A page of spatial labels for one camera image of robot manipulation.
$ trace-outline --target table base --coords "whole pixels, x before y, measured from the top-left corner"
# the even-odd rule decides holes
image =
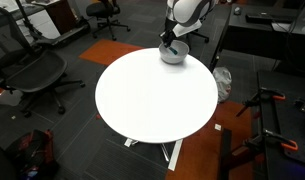
[[[131,146],[134,146],[135,144],[137,144],[139,141],[136,141],[136,140],[132,140],[131,141]],[[166,150],[164,144],[160,144],[161,146],[161,149],[162,149],[162,152],[163,152],[163,155],[164,155],[164,158],[165,158],[165,161],[168,163],[170,162],[170,158],[169,158],[169,153],[168,151]]]

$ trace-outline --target white round table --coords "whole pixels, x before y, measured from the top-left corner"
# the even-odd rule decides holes
[[[188,55],[167,64],[158,48],[134,51],[101,75],[95,101],[103,120],[116,132],[145,143],[167,143],[202,128],[218,100],[210,71]]]

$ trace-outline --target monitor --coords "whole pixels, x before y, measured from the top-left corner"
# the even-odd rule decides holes
[[[305,34],[305,6],[291,24],[273,22],[272,27],[275,31]]]

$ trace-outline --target cable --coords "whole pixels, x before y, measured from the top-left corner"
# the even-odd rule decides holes
[[[273,70],[275,69],[277,61],[278,61],[277,59],[274,60],[274,64],[273,64],[273,66],[272,66],[271,71],[273,71]]]
[[[297,12],[297,15],[296,15],[296,18],[295,20],[293,21],[293,24],[290,26],[290,29],[287,33],[287,37],[286,37],[286,43],[285,43],[285,51],[284,51],[284,56],[285,56],[285,60],[286,62],[294,68],[295,71],[297,72],[301,72],[301,73],[304,73],[305,74],[305,70],[302,70],[302,69],[299,69],[295,64],[293,64],[292,60],[294,59],[295,57],[295,54],[293,53],[291,47],[290,47],[290,36],[292,35],[294,29],[295,29],[295,26],[296,26],[296,23],[297,23],[297,19],[302,11],[302,9],[304,8],[304,5],[305,5],[305,0],[302,1],[300,7],[299,7],[299,10]]]
[[[278,22],[276,22],[274,19],[272,19],[273,23],[275,23],[277,26],[279,26],[281,29],[283,29],[284,32],[286,33],[290,33],[290,30],[286,30],[284,27],[282,27]]]

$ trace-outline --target plastic bag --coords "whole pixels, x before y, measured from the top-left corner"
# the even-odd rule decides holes
[[[224,102],[231,93],[231,73],[225,67],[217,67],[213,71],[213,76],[218,87],[218,103]]]
[[[9,90],[0,89],[0,104],[16,106],[20,103],[22,95],[19,90],[14,90],[11,94]]]

